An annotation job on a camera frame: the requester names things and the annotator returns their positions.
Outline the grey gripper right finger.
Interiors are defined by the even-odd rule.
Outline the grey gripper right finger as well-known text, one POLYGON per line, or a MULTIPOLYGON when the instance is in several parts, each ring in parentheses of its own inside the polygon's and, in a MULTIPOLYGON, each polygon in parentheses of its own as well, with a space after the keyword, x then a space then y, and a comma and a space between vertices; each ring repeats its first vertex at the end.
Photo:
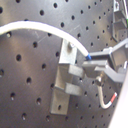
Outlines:
POLYGON ((102 51, 98 52, 91 52, 86 59, 108 59, 111 63, 124 63, 128 61, 128 38, 119 42, 114 47, 104 48, 102 51))

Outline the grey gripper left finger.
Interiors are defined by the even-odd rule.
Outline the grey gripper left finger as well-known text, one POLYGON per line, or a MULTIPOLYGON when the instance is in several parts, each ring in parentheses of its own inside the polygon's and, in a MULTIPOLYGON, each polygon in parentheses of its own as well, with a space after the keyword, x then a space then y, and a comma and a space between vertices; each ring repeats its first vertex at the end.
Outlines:
POLYGON ((126 73, 118 73, 112 69, 107 61, 85 61, 82 65, 85 74, 90 78, 96 78, 103 74, 115 83, 123 83, 126 73))

